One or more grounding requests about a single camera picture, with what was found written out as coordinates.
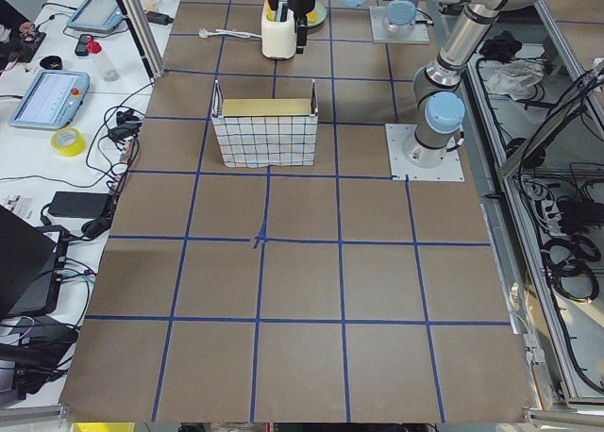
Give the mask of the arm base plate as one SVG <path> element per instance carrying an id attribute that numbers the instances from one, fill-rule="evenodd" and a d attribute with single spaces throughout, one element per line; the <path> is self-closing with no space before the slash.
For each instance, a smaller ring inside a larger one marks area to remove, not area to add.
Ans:
<path id="1" fill-rule="evenodd" d="M 374 42 L 428 44 L 428 26 L 415 18 L 414 23 L 406 25 L 391 24 L 387 18 L 386 8 L 371 6 L 369 8 L 372 37 Z"/>
<path id="2" fill-rule="evenodd" d="M 391 178 L 400 181 L 463 182 L 456 141 L 449 138 L 445 149 L 426 149 L 416 143 L 416 125 L 386 124 L 386 142 Z"/>

